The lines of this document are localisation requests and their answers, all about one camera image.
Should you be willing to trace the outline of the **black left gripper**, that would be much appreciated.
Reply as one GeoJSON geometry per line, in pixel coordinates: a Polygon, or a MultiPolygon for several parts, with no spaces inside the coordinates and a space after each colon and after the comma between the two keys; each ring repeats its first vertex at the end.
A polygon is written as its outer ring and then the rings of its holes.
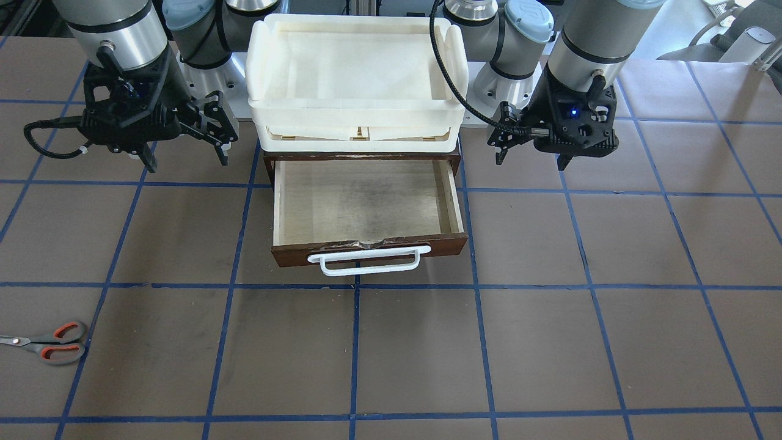
{"type": "Polygon", "coordinates": [[[528,127],[549,131],[536,137],[534,145],[541,152],[559,154],[559,172],[572,161],[571,155],[608,155],[617,150],[614,87],[607,84],[602,70],[587,75],[586,85],[586,92],[570,89],[544,67],[527,108],[500,102],[494,119],[503,128],[490,128],[487,139],[495,150],[496,165],[503,164],[512,147],[531,140],[528,127]]]}

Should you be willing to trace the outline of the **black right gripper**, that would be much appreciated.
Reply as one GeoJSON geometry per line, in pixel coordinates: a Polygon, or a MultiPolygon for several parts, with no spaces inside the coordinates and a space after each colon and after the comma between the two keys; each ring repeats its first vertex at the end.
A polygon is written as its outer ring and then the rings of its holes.
{"type": "Polygon", "coordinates": [[[86,108],[78,130],[91,143],[126,152],[139,151],[148,173],[157,171],[157,160],[148,143],[187,134],[210,143],[222,166],[227,151],[238,140],[238,120],[221,91],[196,100],[166,44],[150,64],[125,69],[114,49],[103,44],[98,61],[84,77],[86,108]]]}

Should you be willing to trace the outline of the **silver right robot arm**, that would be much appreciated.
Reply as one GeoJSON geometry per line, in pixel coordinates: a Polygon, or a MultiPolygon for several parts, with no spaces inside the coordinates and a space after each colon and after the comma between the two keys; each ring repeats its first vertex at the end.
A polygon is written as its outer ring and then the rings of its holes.
{"type": "Polygon", "coordinates": [[[157,162],[151,142],[190,136],[227,165],[238,140],[231,100],[246,94],[239,55],[252,25],[277,1],[55,1],[89,64],[80,117],[43,122],[76,128],[87,145],[157,162]]]}

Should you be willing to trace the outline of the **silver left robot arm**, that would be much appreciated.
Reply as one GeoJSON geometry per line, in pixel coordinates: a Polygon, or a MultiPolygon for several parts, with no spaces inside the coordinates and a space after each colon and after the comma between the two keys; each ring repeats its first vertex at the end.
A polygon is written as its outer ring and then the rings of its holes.
{"type": "Polygon", "coordinates": [[[488,117],[487,144],[502,164],[512,147],[532,142],[557,156],[604,158],[618,148],[615,78],[648,30],[662,1],[576,1],[555,35],[555,17],[539,1],[436,1],[432,14],[462,30],[467,58],[482,61],[475,95],[488,117]]]}

